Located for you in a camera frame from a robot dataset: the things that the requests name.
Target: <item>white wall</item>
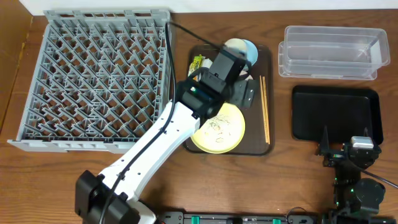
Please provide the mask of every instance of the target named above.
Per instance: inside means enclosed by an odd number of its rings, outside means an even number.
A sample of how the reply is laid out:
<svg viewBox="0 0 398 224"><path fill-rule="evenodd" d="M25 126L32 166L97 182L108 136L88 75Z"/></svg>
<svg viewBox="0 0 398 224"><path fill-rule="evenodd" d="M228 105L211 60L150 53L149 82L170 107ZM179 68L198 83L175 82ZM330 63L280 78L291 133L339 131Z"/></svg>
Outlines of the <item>white wall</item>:
<svg viewBox="0 0 398 224"><path fill-rule="evenodd" d="M34 15L49 9L168 8L172 12L397 9L398 0L20 0Z"/></svg>

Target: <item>dish rack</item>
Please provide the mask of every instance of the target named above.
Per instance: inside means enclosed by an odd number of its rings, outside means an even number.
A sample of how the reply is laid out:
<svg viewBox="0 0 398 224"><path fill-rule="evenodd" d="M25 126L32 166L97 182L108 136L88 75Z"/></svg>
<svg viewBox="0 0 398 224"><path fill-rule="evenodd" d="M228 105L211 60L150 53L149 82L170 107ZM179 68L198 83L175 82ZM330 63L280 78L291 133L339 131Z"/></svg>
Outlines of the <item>dish rack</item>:
<svg viewBox="0 0 398 224"><path fill-rule="evenodd" d="M17 138L8 143L25 151L125 153L169 100L169 11L44 14L49 25Z"/></svg>

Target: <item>yellow bowl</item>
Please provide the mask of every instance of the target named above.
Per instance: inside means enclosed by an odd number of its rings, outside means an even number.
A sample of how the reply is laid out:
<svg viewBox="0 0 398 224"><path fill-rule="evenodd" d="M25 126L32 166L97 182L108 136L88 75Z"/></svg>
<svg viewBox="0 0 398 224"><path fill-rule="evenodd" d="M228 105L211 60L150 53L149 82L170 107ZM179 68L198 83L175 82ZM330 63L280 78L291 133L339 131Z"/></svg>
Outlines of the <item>yellow bowl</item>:
<svg viewBox="0 0 398 224"><path fill-rule="evenodd" d="M201 150L213 154L228 152L241 142L245 123L235 105L224 103L217 116L207 120L191 137Z"/></svg>

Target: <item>wooden table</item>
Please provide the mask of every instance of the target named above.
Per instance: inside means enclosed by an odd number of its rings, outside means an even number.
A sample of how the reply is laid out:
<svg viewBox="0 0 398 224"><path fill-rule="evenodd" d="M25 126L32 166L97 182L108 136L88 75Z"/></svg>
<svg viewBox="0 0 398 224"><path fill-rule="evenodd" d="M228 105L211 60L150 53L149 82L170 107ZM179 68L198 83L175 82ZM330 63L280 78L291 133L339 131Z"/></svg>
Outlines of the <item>wooden table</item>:
<svg viewBox="0 0 398 224"><path fill-rule="evenodd" d="M142 199L161 210L277 213L301 206L333 207L334 171L322 167L314 142L296 141L291 130L295 85L371 87L379 93L384 142L371 172L398 182L398 10L286 11L176 14L176 22L214 42L244 38L266 45L274 66L275 148L266 157L191 154L180 148L149 181ZM21 121L47 20L35 17L0 135L0 223L81 223L74 213L75 181L86 169L98 173L120 155L108 152L29 153L9 145ZM374 81L282 78L278 44L289 25L377 27L389 38L391 64ZM199 40L177 31L175 63L184 78L189 50ZM386 186L380 214L398 218L398 190Z"/></svg>

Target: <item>dark serving tray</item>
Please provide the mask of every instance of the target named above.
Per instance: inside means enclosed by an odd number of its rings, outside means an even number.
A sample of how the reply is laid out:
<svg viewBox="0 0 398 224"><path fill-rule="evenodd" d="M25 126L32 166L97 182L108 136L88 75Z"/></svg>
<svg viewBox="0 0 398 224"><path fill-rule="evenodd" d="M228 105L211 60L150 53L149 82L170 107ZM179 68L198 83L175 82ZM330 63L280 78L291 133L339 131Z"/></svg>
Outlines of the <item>dark serving tray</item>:
<svg viewBox="0 0 398 224"><path fill-rule="evenodd" d="M295 86L292 93L293 135L317 141L327 126L330 142L348 142L364 129L377 144L383 142L379 95L370 89Z"/></svg>
<svg viewBox="0 0 398 224"><path fill-rule="evenodd" d="M261 105L261 94L260 88L254 96L252 106L248 110L241 110L246 123L244 136L242 141L231 151L222 153L221 155L242 155L242 156L263 156L270 152L274 146L274 114L272 104L272 63L271 53L265 46L257 46L259 50L259 57L257 63L252 68L251 76L253 79L258 80L259 76L266 78L267 86L267 102L268 102L268 114L269 114L269 131L270 131L270 144L266 143L264 133L264 123L262 115ZM191 49L188 67L193 61L194 56L200 55L210 58L214 61L218 52L209 45L198 45ZM186 150L193 153L204 153L205 151L199 149L191 140L188 138L183 146Z"/></svg>

